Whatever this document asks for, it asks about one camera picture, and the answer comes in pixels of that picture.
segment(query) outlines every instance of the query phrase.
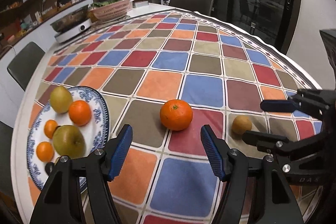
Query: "fruit plate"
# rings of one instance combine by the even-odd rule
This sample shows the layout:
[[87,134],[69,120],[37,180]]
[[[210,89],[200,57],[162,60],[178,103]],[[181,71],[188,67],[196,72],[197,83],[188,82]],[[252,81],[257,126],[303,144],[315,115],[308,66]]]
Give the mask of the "fruit plate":
[[[68,90],[71,92],[74,101],[86,101],[92,111],[90,122],[85,126],[79,127],[85,140],[84,156],[87,156],[95,149],[104,147],[108,140],[110,131],[109,111],[105,99],[97,90],[88,86],[74,86]],[[40,190],[47,181],[48,175],[44,170],[45,163],[40,161],[36,155],[36,147],[43,141],[53,143],[43,131],[46,121],[50,119],[55,120],[61,126],[65,124],[73,124],[68,113],[57,114],[50,106],[50,101],[48,101],[43,109],[40,110],[35,118],[27,140],[27,167],[32,180]],[[52,161],[55,162],[56,158],[59,156],[60,155],[55,151]],[[81,177],[79,183],[82,193],[86,189],[86,178]]]

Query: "wok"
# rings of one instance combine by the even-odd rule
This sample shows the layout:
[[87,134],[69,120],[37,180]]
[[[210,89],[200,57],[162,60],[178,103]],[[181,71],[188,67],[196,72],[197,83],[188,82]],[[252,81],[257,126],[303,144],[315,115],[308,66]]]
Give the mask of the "wok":
[[88,6],[84,6],[51,24],[56,32],[66,32],[87,19]]

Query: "dining table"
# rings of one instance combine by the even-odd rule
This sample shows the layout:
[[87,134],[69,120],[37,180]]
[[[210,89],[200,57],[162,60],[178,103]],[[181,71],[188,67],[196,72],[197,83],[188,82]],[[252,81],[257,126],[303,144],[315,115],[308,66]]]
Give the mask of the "dining table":
[[[156,4],[133,8],[124,20],[92,28],[70,43],[54,44],[36,68],[11,144],[12,185],[23,223],[29,223],[43,186],[36,179],[38,171],[28,164],[28,152],[37,145],[27,144],[29,132],[59,85],[99,92],[108,108],[108,139],[124,124],[133,128],[120,175],[108,183],[127,224],[211,223],[226,183],[214,176],[206,157],[200,139],[204,124],[229,147],[256,158],[266,153],[231,131],[237,115],[248,116],[252,130],[292,141],[318,134],[322,124],[299,111],[260,109],[263,99],[287,99],[297,89],[321,88],[260,38],[197,12]],[[171,99],[192,107],[193,120],[185,130],[170,131],[160,122],[160,109]],[[291,188],[305,220],[321,188]],[[249,178],[241,224],[247,223],[252,192]],[[84,210],[90,211],[87,190],[81,197]]]

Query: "colorful tablecloth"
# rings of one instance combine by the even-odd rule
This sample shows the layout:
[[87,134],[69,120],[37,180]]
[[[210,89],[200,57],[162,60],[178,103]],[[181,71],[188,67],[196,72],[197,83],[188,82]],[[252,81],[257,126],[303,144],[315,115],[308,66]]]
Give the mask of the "colorful tablecloth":
[[[110,138],[125,123],[134,130],[111,193],[124,223],[209,223],[224,184],[213,175],[200,141],[210,124],[216,135],[247,156],[265,154],[231,134],[238,114],[253,129],[290,140],[319,133],[321,122],[301,113],[264,113],[262,99],[286,99],[313,84],[274,48],[235,28],[183,10],[133,18],[98,30],[55,52],[43,75],[30,126],[57,86],[87,85],[105,98]],[[170,132],[159,119],[162,104],[187,101],[191,125]],[[28,178],[31,198],[39,195]],[[241,223],[246,223],[253,180],[248,181]],[[292,187],[306,216],[315,188]]]

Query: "green pear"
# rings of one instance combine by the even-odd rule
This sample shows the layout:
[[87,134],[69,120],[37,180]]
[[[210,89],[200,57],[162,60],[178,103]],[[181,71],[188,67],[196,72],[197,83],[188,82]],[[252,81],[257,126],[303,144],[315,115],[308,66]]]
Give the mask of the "green pear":
[[85,153],[85,141],[79,128],[72,125],[61,126],[56,129],[52,142],[56,152],[71,159],[81,158]]
[[70,91],[62,85],[56,87],[50,93],[50,105],[56,113],[67,112],[72,102],[73,99]]

